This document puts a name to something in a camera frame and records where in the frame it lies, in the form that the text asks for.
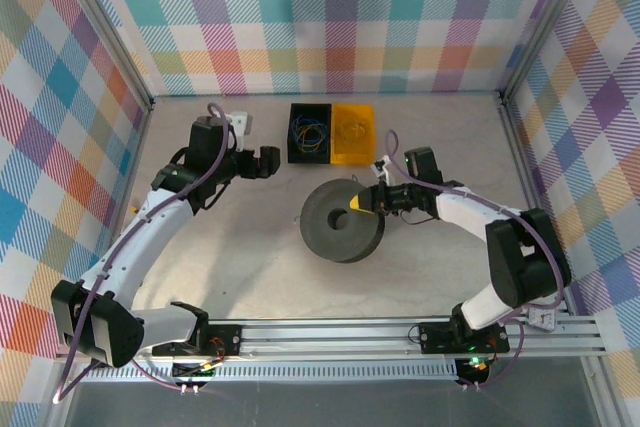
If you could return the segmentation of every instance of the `duct tape roll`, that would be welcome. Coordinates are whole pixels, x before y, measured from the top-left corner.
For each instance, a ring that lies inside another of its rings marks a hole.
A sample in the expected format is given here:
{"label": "duct tape roll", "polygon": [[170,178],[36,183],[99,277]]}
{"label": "duct tape roll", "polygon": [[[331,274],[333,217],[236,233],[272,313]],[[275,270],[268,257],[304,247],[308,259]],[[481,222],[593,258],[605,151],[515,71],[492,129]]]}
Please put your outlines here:
{"label": "duct tape roll", "polygon": [[384,234],[384,217],[349,207],[351,199],[364,189],[353,180],[336,179],[311,192],[300,214],[300,233],[314,254],[352,263],[376,249]]}

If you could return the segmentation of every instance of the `yellow tray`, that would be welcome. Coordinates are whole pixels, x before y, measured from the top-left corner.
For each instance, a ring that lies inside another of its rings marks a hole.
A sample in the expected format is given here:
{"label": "yellow tray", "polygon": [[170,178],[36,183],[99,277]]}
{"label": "yellow tray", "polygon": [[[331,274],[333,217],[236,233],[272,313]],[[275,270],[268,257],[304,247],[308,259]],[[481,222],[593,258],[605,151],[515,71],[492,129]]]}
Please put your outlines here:
{"label": "yellow tray", "polygon": [[369,165],[376,151],[373,107],[366,104],[331,106],[331,163]]}

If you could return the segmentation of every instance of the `cable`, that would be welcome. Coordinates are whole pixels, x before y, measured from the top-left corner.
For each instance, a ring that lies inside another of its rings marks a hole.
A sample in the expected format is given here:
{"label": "cable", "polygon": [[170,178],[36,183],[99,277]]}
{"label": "cable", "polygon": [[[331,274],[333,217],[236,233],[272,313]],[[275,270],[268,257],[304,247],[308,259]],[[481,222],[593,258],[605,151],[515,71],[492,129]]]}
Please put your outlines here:
{"label": "cable", "polygon": [[226,146],[229,145],[229,123],[227,122],[227,118],[226,118],[226,116],[224,114],[224,111],[220,108],[220,106],[218,106],[218,104],[215,104],[215,103],[211,102],[210,104],[207,105],[207,111],[209,112],[209,114],[211,114],[211,116],[215,116],[216,115],[214,113],[214,110],[217,112],[218,116],[222,120],[222,146],[223,146],[223,148],[220,149],[220,152],[218,152],[218,156],[216,157],[215,161],[213,162],[213,164],[211,164],[211,167],[209,167],[209,170],[207,170],[204,173],[204,175],[202,175],[202,177],[197,179],[192,184],[187,185],[184,189],[182,189],[177,194],[172,195],[171,197],[167,198],[166,200],[164,200],[164,201],[160,202],[158,205],[156,205],[153,209],[151,209],[147,213],[146,219],[139,219],[135,224],[133,224],[131,226],[130,229],[128,229],[120,237],[120,239],[117,241],[117,243],[114,244],[113,250],[111,251],[111,254],[109,255],[109,257],[104,262],[104,266],[102,267],[102,272],[100,272],[97,275],[96,280],[93,283],[93,287],[91,287],[91,290],[89,291],[89,294],[87,295],[87,298],[85,299],[84,304],[82,305],[82,309],[80,310],[80,314],[78,315],[78,320],[77,320],[77,323],[76,323],[76,327],[75,327],[75,329],[73,331],[73,338],[71,339],[71,345],[69,346],[69,353],[67,354],[67,360],[65,361],[64,367],[62,369],[62,374],[60,375],[60,381],[58,382],[58,386],[56,388],[56,392],[55,392],[55,394],[53,396],[53,399],[52,399],[54,404],[57,404],[62,399],[64,399],[67,396],[67,394],[69,394],[69,392],[71,392],[71,389],[73,389],[73,387],[75,387],[75,385],[85,375],[87,375],[89,373],[89,371],[91,370],[91,369],[88,369],[88,368],[83,370],[78,375],[78,377],[76,377],[65,388],[65,384],[67,382],[67,379],[69,378],[69,373],[71,372],[71,366],[73,365],[73,359],[74,359],[74,357],[76,355],[76,352],[78,351],[78,346],[80,344],[80,336],[82,335],[82,330],[83,330],[84,324],[85,324],[85,322],[87,320],[87,315],[89,313],[89,309],[91,308],[91,304],[93,303],[93,300],[95,299],[95,297],[96,297],[96,295],[98,293],[98,289],[100,288],[100,285],[104,281],[104,279],[105,279],[105,277],[107,275],[107,272],[109,272],[109,270],[113,266],[113,261],[116,259],[118,254],[122,251],[123,247],[129,242],[129,240],[131,240],[131,238],[138,232],[138,230],[140,230],[140,228],[148,222],[149,219],[153,218],[159,211],[164,209],[166,206],[168,206],[172,202],[174,202],[176,200],[184,199],[191,191],[193,191],[194,189],[197,189],[200,185],[202,185],[204,182],[206,182],[207,179],[209,177],[211,177],[211,175],[220,166],[220,163],[222,162],[222,159],[223,159],[223,157],[224,157],[224,155],[226,153],[226,150],[227,150]]}
{"label": "cable", "polygon": [[218,199],[222,196],[222,194],[224,194],[224,191],[227,190],[227,187],[229,187],[229,185],[231,185],[231,182],[226,182],[220,189],[220,192],[218,192],[213,200],[209,202],[209,205],[205,205],[202,210],[209,210],[211,207],[213,207]]}
{"label": "cable", "polygon": [[173,389],[173,390],[177,390],[178,392],[182,392],[182,387],[178,387],[176,384],[171,383],[167,380],[163,380],[160,379],[158,377],[155,377],[153,375],[151,375],[149,372],[147,372],[146,370],[144,370],[142,368],[142,366],[136,362],[134,359],[131,359],[131,363],[133,364],[133,366],[138,369],[138,371],[144,375],[147,379],[152,380],[153,382],[155,382],[156,384],[160,384],[163,387],[168,387],[169,389]]}
{"label": "cable", "polygon": [[498,360],[498,344],[496,343],[496,339],[494,339],[493,336],[489,337],[489,343],[493,347],[493,359],[491,359],[491,362],[495,362],[496,360]]}
{"label": "cable", "polygon": [[298,150],[305,154],[319,154],[327,149],[327,126],[315,119],[299,115],[291,122],[291,137]]}
{"label": "cable", "polygon": [[411,338],[411,332],[413,332],[413,329],[415,329],[416,327],[419,327],[419,324],[416,324],[409,329],[409,332],[407,332],[407,339],[409,339],[409,342],[420,345],[420,341],[416,342]]}
{"label": "cable", "polygon": [[[393,138],[395,140],[395,146],[392,148],[390,146],[390,139]],[[506,215],[507,217],[509,217],[510,219],[515,220],[516,222],[518,222],[520,225],[522,225],[522,227],[524,227],[524,229],[529,233],[529,235],[531,235],[531,237],[533,237],[533,240],[535,240],[535,242],[538,244],[538,246],[540,247],[540,249],[542,249],[542,252],[544,253],[545,257],[547,258],[547,261],[549,262],[549,265],[551,266],[551,270],[553,271],[553,276],[556,280],[556,287],[557,287],[557,293],[556,293],[556,298],[555,300],[548,305],[544,305],[544,304],[535,304],[535,303],[530,303],[527,304],[531,307],[536,307],[539,309],[555,309],[556,307],[558,307],[560,305],[560,303],[562,302],[562,299],[564,298],[564,294],[563,294],[563,289],[564,289],[564,281],[562,280],[562,273],[560,272],[560,266],[558,265],[558,262],[556,261],[555,257],[553,257],[553,254],[551,253],[551,250],[549,249],[549,246],[547,245],[547,243],[544,241],[544,239],[540,236],[540,234],[538,234],[538,232],[536,232],[536,230],[524,219],[522,219],[521,217],[519,217],[518,215],[514,214],[513,212],[504,209],[502,206],[488,200],[485,199],[484,197],[481,197],[477,194],[474,194],[472,192],[462,192],[460,190],[456,190],[454,188],[451,187],[446,187],[444,185],[438,185],[438,184],[432,184],[429,182],[423,182],[421,180],[415,179],[413,177],[411,177],[409,175],[408,172],[406,172],[401,166],[400,163],[395,159],[395,154],[398,151],[398,147],[400,146],[400,142],[398,141],[398,134],[393,130],[390,129],[387,131],[387,135],[385,137],[385,147],[387,150],[387,155],[389,156],[389,160],[391,161],[391,163],[395,166],[396,169],[398,169],[398,171],[407,179],[409,179],[411,182],[413,182],[414,184],[417,185],[421,185],[423,187],[426,187],[428,189],[433,189],[433,190],[438,190],[440,192],[443,193],[447,193],[447,194],[453,194],[453,195],[458,195],[460,197],[467,197],[469,199],[475,200],[476,202],[478,202],[479,204],[484,205],[485,207],[489,207],[492,210],[495,210],[496,212],[500,212],[504,215]],[[517,312],[519,313],[522,310],[522,307],[520,307],[519,309],[517,309]],[[508,320],[511,320],[513,318],[515,314],[514,312],[516,311],[512,311],[510,313],[508,313],[507,315],[505,315],[504,317],[502,317],[502,319],[500,319],[499,321],[504,323]]]}
{"label": "cable", "polygon": [[520,340],[518,341],[518,346],[516,347],[516,350],[513,353],[513,357],[511,357],[511,360],[506,365],[506,367],[502,369],[502,372],[496,375],[493,379],[487,380],[485,383],[482,384],[482,387],[488,387],[502,380],[511,371],[511,369],[513,369],[513,366],[518,361],[518,357],[520,357],[520,354],[522,353],[522,348],[524,347],[524,324],[519,320],[516,320],[515,322],[518,324],[518,327],[520,327]]}
{"label": "cable", "polygon": [[222,362],[226,354],[226,347],[224,345],[224,340],[222,340],[220,337],[214,337],[209,342],[215,345],[218,358],[220,359],[220,362]]}
{"label": "cable", "polygon": [[420,221],[418,221],[418,222],[409,222],[409,221],[408,221],[407,219],[405,219],[405,218],[403,217],[403,215],[402,215],[402,214],[403,214],[403,213],[405,213],[405,212],[408,212],[408,211],[406,211],[406,210],[401,210],[401,211],[400,211],[400,219],[402,219],[402,221],[403,221],[405,224],[407,224],[407,225],[420,225],[420,224],[424,224],[425,222],[429,222],[429,221],[431,221],[431,220],[435,220],[435,217],[429,217],[428,219],[420,220]]}
{"label": "cable", "polygon": [[173,154],[173,157],[171,157],[171,160],[169,161],[170,164],[177,164],[180,159],[184,156],[184,154],[187,152],[187,148],[186,147],[182,147],[180,150],[178,150],[178,152],[176,152],[175,154]]}

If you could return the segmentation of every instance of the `colorful plaid backdrop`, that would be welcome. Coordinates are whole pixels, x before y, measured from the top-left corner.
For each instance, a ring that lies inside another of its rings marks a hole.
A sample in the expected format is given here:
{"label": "colorful plaid backdrop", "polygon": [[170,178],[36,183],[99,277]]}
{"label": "colorful plaid backdrop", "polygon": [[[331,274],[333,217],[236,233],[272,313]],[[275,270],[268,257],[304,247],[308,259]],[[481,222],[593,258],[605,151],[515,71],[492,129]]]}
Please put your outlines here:
{"label": "colorful plaid backdrop", "polygon": [[640,425],[640,0],[570,0],[516,96],[529,162]]}
{"label": "colorful plaid backdrop", "polygon": [[103,253],[143,108],[76,0],[0,0],[0,426],[32,426],[50,294]]}
{"label": "colorful plaid backdrop", "polygon": [[533,33],[538,26],[540,21],[540,17],[544,13],[545,9],[548,6],[550,0],[538,0],[527,19],[527,22],[520,33],[520,37],[518,37],[518,42],[511,52],[511,56],[509,57],[509,61],[507,62],[507,66],[502,72],[502,76],[497,85],[497,90],[504,90],[507,86],[507,82],[511,78],[514,69],[518,65],[518,63],[522,60],[522,55],[524,52],[524,48],[527,46]]}
{"label": "colorful plaid backdrop", "polygon": [[103,0],[159,95],[494,90],[535,1]]}

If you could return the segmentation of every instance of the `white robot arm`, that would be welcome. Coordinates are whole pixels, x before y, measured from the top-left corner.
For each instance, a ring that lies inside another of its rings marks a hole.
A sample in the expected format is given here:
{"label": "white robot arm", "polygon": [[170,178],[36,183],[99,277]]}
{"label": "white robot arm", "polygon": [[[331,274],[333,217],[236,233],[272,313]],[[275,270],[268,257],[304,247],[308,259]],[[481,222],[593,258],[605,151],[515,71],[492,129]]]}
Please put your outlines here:
{"label": "white robot arm", "polygon": [[569,285],[571,271],[543,210],[520,211],[509,207],[495,210],[479,203],[477,196],[459,182],[443,181],[428,147],[405,152],[405,162],[410,177],[444,188],[436,190],[419,183],[388,185],[379,177],[377,185],[353,198],[351,208],[380,215],[397,215],[417,208],[487,243],[491,283],[452,312],[451,329],[459,343],[495,325],[514,309],[557,291],[558,282],[546,254],[514,217],[533,227],[552,253],[564,287]]}
{"label": "white robot arm", "polygon": [[[136,218],[109,251],[78,282],[63,280],[54,288],[51,299],[62,343],[71,344],[81,324],[80,312],[89,293],[95,290],[78,341],[78,350],[94,360],[121,367],[140,349],[156,345],[190,342],[196,348],[207,347],[208,339],[201,334],[208,316],[202,310],[179,302],[154,310],[135,311],[131,306],[165,246],[199,210],[209,209],[233,178],[266,179],[278,170],[279,149],[261,147],[259,157],[254,157],[253,150],[244,149],[251,118],[243,112],[226,118],[233,144],[222,145],[223,121],[219,117],[198,118],[191,128],[189,146],[180,149],[158,172]],[[205,179],[204,174],[223,148],[225,153],[218,168]],[[197,187],[186,196],[176,196],[192,184]],[[114,253],[111,268],[105,274],[105,262]]]}

